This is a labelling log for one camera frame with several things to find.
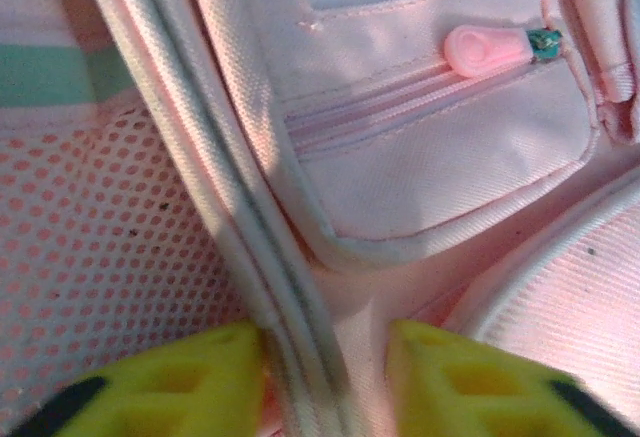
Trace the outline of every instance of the teal stripe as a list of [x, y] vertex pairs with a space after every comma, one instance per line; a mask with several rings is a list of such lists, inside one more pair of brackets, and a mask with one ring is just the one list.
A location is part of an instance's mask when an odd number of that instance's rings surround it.
[[0, 45], [0, 107], [103, 102], [133, 85], [116, 47]]

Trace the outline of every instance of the pink backpack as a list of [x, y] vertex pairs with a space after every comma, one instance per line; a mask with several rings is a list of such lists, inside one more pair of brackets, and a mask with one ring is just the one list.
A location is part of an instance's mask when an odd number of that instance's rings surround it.
[[0, 12], [5, 429], [244, 309], [265, 436], [394, 436], [401, 317], [640, 425], [640, 0], [95, 2]]

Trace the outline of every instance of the pink zipper pull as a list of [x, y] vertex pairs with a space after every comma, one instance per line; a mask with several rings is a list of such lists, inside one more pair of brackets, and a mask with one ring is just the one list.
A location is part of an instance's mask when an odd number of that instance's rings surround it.
[[461, 25], [447, 36], [444, 55], [454, 72], [475, 78], [531, 62], [534, 52], [524, 29]]

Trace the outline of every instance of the yellow plastic object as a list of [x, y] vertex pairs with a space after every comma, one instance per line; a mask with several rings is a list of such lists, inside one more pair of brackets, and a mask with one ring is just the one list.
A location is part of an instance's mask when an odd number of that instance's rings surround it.
[[264, 376], [258, 330], [216, 330], [86, 375], [105, 388], [56, 437], [254, 437]]
[[426, 324], [393, 324], [387, 375], [400, 437], [602, 437], [550, 381], [568, 375]]

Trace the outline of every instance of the zipper pull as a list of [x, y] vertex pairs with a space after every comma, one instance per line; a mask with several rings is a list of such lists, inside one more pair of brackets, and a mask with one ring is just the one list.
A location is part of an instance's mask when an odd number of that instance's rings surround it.
[[461, 25], [445, 39], [444, 55], [457, 74], [477, 78], [534, 59], [555, 59], [560, 53], [561, 39], [557, 30]]

